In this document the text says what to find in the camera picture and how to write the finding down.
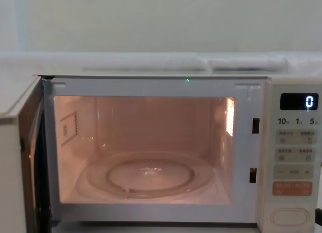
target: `button label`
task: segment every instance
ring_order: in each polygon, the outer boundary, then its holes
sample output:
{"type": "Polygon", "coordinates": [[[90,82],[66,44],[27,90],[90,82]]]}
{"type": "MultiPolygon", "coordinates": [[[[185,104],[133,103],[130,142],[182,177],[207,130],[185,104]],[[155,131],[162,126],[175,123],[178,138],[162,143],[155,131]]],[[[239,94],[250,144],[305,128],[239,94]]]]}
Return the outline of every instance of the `button label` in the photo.
{"type": "Polygon", "coordinates": [[[285,182],[273,183],[274,196],[310,196],[312,194],[312,182],[285,182]]]}
{"type": "Polygon", "coordinates": [[[317,133],[314,130],[278,130],[276,133],[277,144],[312,145],[316,143],[317,133]]]}

